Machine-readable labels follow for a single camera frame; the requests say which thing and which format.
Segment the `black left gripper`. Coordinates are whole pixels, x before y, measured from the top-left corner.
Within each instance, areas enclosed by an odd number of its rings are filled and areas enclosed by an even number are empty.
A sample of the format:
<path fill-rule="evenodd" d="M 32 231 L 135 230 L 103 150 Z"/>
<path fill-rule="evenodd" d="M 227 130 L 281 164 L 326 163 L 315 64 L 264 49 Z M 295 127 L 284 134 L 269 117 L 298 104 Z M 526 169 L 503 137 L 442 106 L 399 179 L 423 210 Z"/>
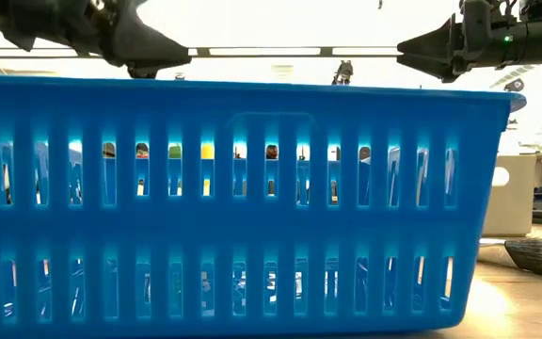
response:
<path fill-rule="evenodd" d="M 73 19 L 79 53 L 94 53 L 113 66 L 125 66 L 132 78 L 155 79 L 158 70 L 189 64 L 188 48 L 145 24 L 137 9 L 148 0 L 72 0 L 84 5 Z"/>

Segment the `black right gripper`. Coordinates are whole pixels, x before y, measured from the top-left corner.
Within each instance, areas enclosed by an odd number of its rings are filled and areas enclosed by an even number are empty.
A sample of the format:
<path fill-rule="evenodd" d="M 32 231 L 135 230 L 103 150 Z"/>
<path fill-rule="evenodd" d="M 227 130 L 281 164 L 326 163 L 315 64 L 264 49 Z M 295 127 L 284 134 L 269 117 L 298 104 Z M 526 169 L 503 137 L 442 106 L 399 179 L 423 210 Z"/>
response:
<path fill-rule="evenodd" d="M 530 28 L 512 14 L 518 0 L 460 0 L 463 15 L 459 30 L 463 45 L 456 47 L 453 14 L 440 28 L 397 44 L 400 53 L 453 53 L 453 66 L 423 57 L 402 54 L 397 62 L 426 73 L 442 83 L 453 83 L 474 68 L 529 64 Z"/>

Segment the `grey plastic bin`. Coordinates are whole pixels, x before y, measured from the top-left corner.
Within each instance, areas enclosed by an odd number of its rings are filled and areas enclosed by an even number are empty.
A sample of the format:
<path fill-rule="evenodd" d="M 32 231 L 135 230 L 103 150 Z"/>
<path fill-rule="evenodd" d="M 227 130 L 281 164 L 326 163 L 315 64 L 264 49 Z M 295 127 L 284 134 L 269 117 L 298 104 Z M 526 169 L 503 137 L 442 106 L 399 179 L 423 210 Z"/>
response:
<path fill-rule="evenodd" d="M 483 237 L 516 237 L 531 231 L 535 163 L 534 155 L 497 156 Z"/>

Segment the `blue slotted plastic basket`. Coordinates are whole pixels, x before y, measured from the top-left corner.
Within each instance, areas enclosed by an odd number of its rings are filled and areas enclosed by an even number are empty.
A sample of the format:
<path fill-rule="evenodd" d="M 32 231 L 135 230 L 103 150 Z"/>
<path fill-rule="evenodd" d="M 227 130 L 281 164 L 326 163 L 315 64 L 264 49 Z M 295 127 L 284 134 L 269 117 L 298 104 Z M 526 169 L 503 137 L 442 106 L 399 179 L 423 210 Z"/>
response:
<path fill-rule="evenodd" d="M 0 75 L 0 339 L 456 326 L 525 103 Z"/>

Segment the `black brush silver ferrule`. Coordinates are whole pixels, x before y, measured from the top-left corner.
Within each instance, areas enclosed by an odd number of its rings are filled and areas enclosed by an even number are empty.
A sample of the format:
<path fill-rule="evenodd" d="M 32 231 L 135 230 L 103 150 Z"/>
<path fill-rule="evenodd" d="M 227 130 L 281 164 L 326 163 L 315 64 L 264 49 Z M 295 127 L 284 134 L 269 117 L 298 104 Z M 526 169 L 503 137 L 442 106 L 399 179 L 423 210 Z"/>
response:
<path fill-rule="evenodd" d="M 504 248 L 517 268 L 542 275 L 542 238 L 509 239 Z"/>

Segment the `dark hanging device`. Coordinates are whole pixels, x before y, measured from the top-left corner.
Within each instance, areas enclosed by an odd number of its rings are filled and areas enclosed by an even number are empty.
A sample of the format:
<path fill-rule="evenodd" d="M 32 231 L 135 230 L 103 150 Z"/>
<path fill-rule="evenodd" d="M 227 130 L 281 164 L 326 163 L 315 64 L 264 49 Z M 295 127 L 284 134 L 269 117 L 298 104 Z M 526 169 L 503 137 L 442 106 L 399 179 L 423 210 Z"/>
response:
<path fill-rule="evenodd" d="M 337 71 L 334 73 L 331 84 L 333 86 L 349 86 L 353 75 L 353 65 L 350 60 L 342 60 Z"/>

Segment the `long ceiling light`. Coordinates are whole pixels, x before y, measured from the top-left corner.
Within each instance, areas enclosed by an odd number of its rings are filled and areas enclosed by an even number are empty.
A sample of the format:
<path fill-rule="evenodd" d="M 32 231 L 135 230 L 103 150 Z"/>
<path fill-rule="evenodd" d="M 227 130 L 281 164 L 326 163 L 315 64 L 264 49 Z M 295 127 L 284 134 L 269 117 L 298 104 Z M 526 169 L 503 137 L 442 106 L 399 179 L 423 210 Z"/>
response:
<path fill-rule="evenodd" d="M 398 57 L 390 46 L 314 46 L 314 47 L 197 47 L 190 48 L 193 58 L 274 58 L 274 57 Z"/>

